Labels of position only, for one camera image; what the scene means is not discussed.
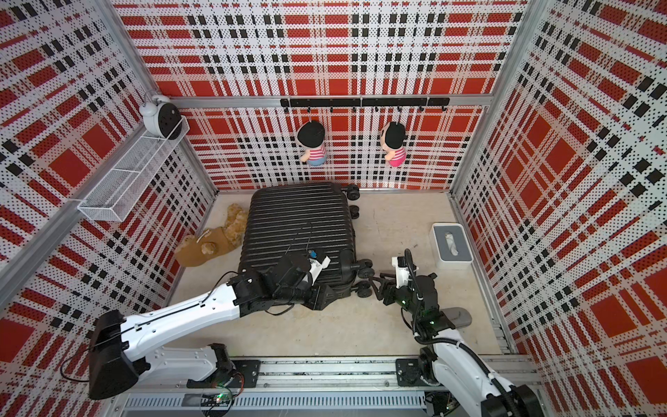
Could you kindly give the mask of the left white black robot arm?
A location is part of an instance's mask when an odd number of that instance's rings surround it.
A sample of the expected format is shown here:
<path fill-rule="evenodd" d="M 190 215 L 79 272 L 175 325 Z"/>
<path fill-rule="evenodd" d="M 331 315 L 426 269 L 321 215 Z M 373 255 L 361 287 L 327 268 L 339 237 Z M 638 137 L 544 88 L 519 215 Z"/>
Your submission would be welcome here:
<path fill-rule="evenodd" d="M 139 385 L 182 383 L 212 389 L 236 374 L 225 346 L 171 349 L 170 342 L 223 321 L 274 306 L 302 304 L 323 310 L 337 294 L 319 274 L 330 259 L 322 250 L 287 253 L 265 274 L 245 269 L 210 292 L 145 314 L 100 316 L 90 340 L 89 397 L 105 400 Z"/>

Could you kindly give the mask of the black ribbed hard-shell suitcase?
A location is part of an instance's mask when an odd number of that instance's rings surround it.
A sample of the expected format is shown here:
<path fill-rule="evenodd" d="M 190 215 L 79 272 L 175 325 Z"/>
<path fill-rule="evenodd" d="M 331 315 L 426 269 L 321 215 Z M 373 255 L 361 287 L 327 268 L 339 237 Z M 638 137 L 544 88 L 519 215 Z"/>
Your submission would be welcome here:
<path fill-rule="evenodd" d="M 351 205 L 361 191 L 355 184 L 306 182 L 260 189 L 253 194 L 241 246 L 239 269 L 265 273 L 286 253 L 324 250 L 331 263 L 317 281 L 340 298 L 352 294 L 357 274 L 371 269 L 356 255 L 353 220 L 360 209 Z"/>

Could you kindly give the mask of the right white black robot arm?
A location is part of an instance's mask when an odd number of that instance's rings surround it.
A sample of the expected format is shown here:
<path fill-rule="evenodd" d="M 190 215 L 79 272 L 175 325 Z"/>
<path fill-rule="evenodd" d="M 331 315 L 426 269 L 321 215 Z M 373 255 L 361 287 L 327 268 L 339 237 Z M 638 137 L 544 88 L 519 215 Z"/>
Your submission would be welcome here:
<path fill-rule="evenodd" d="M 369 279 L 378 300 L 397 304 L 422 345 L 420 377 L 445 387 L 470 416 L 543 416 L 540 399 L 528 385 L 516 385 L 497 373 L 471 347 L 446 311 L 439 307 L 435 274 L 406 279 L 382 274 Z"/>

